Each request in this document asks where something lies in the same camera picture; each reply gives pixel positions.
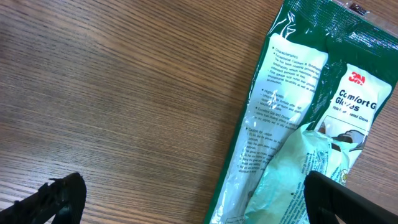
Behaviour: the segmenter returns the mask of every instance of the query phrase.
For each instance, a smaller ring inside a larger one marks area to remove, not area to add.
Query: product label
[[[307,112],[327,58],[279,34],[271,36],[211,223],[243,222],[266,165]]]
[[[342,142],[356,143],[350,154],[359,156],[373,123],[374,115],[389,96],[390,84],[365,70],[347,64],[328,109],[315,130]]]

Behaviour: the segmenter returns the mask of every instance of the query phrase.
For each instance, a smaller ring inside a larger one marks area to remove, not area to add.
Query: red logo
[[[352,72],[353,76],[349,77],[348,80],[351,82],[355,82],[357,84],[363,85],[365,83],[365,77],[362,75]]]

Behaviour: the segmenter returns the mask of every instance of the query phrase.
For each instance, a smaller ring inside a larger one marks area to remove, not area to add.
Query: sealed package edge
[[[356,19],[331,1],[286,0],[266,35],[204,223],[242,223],[262,173],[303,120],[326,64],[326,40]]]
[[[304,125],[266,167],[245,212],[248,224],[309,223],[305,176],[316,170],[344,185],[392,95],[398,81],[397,37],[360,18],[328,38],[326,47],[328,61]]]

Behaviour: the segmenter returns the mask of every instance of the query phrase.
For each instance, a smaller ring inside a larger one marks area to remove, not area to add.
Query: black object
[[[52,224],[77,224],[86,203],[86,185],[79,173],[51,179],[37,193],[0,212],[0,224],[43,224],[55,215]]]
[[[398,216],[366,200],[323,174],[311,171],[304,181],[304,197],[311,224],[396,224]]]

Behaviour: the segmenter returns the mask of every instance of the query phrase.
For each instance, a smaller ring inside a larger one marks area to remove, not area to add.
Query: brown wooden surface
[[[0,1],[0,210],[77,171],[83,223],[200,223],[281,2]],[[348,181],[394,213],[397,111]]]

